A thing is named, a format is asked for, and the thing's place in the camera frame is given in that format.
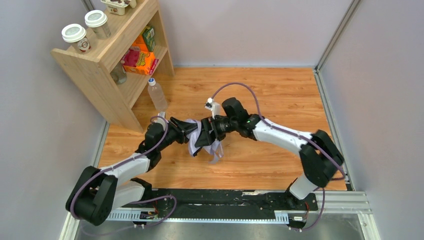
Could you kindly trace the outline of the yogurt cup pack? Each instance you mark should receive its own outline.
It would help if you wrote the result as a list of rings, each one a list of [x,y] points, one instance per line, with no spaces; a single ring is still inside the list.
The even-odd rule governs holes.
[[[134,9],[137,6],[137,0],[100,0],[100,2],[105,4],[109,13],[119,16],[125,15],[128,7]]]

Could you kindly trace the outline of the front white-lidded paper cup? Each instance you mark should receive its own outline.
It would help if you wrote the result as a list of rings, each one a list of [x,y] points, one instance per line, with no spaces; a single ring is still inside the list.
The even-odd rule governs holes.
[[[87,31],[80,24],[72,23],[65,26],[61,31],[62,39],[80,53],[87,53],[91,44],[87,38]]]

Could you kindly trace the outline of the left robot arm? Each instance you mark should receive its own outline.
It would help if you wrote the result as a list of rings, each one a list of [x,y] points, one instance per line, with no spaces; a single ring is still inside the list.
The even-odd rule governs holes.
[[[174,142],[185,144],[189,135],[201,129],[197,120],[166,120],[154,116],[138,150],[110,166],[86,167],[73,190],[65,209],[78,220],[94,226],[102,224],[111,211],[143,198],[147,184],[135,177],[152,170],[161,159],[161,151]]]

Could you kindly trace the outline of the orange snack box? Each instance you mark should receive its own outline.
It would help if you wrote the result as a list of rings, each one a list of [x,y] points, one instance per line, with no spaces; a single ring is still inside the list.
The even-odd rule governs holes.
[[[158,62],[153,52],[134,49],[129,49],[120,60],[126,72],[140,75],[152,75]]]

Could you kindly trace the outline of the clear plastic water bottle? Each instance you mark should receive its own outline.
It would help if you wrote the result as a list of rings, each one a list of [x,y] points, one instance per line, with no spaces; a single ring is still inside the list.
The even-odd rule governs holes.
[[[155,109],[159,112],[165,112],[168,108],[168,103],[164,91],[153,77],[148,80],[147,90]]]

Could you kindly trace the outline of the wooden shelf unit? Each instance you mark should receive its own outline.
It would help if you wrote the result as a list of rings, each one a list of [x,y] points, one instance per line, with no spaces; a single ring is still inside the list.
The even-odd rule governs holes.
[[[157,0],[138,1],[137,6],[130,8],[125,15],[109,12],[106,15],[111,36],[98,39],[91,29],[87,29],[91,44],[89,52],[79,53],[70,46],[66,50],[54,48],[50,54],[108,123],[142,133],[143,127],[132,107],[151,76],[172,76],[175,73],[160,4]],[[127,73],[126,82],[115,84],[111,71],[147,25],[155,32],[154,55],[158,60],[155,69],[151,76]]]

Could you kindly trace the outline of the glass jar on shelf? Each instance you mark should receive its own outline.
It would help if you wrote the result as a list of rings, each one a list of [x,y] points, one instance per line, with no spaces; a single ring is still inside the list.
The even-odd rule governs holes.
[[[110,76],[112,77],[113,81],[117,85],[121,85],[126,82],[127,80],[127,74],[126,70],[121,62],[118,62],[114,69],[110,72]]]

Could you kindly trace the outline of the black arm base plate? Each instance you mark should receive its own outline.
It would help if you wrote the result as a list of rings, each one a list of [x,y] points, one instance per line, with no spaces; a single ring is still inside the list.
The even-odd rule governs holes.
[[[252,190],[229,189],[177,189],[159,188],[151,190],[148,199],[172,195],[172,199],[156,200],[140,204],[141,208],[154,208],[164,217],[171,213],[172,218],[185,219],[227,219],[261,220],[275,218],[275,211],[317,211],[318,204],[314,193],[304,200],[287,199],[285,192],[254,194]]]

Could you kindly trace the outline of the green drink carton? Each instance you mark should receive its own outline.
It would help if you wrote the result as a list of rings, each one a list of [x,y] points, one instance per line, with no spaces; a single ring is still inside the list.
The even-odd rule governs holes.
[[[137,36],[134,44],[140,48],[141,51],[153,52],[156,47],[154,39],[155,31],[151,25],[147,25],[143,31]]]

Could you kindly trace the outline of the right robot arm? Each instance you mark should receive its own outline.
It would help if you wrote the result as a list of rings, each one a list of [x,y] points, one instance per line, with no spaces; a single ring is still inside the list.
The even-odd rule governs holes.
[[[254,141],[271,143],[299,156],[303,174],[288,187],[289,194],[303,200],[317,188],[324,188],[337,171],[342,171],[345,161],[330,136],[323,130],[315,133],[296,131],[278,125],[258,114],[248,114],[234,97],[222,103],[225,115],[213,114],[202,121],[194,120],[197,127],[188,134],[188,150],[193,157],[204,149],[213,162],[223,156],[221,141],[227,133],[238,132]]]

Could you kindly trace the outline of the lavender folding umbrella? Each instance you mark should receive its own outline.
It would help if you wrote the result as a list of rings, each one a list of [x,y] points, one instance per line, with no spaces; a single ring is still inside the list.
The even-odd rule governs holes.
[[[210,164],[216,164],[224,157],[224,150],[222,146],[222,142],[219,140],[214,140],[213,143],[207,143],[206,146],[196,147],[195,143],[200,139],[201,134],[201,122],[199,120],[194,119],[186,119],[185,122],[195,124],[197,127],[194,131],[187,135],[188,138],[188,152],[192,157],[196,157],[201,150],[205,150],[208,154],[213,156],[213,159],[209,162]]]

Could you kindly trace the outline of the rear white-lidded paper cup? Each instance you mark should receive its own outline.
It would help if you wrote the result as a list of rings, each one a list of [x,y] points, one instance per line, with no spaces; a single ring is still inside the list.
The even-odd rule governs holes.
[[[84,21],[87,27],[95,33],[98,39],[108,39],[111,36],[111,30],[108,25],[108,17],[101,10],[92,10],[86,13]]]

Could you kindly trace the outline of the white-lidded paper cup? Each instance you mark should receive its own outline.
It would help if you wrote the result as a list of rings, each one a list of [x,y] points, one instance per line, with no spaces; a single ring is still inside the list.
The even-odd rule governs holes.
[[[80,24],[72,23],[65,26],[61,31],[62,39],[80,53],[87,53],[91,44],[87,38],[87,31]]]
[[[98,39],[108,39],[111,36],[111,30],[108,25],[108,17],[101,10],[92,10],[86,13],[84,21],[87,27],[95,33]]]

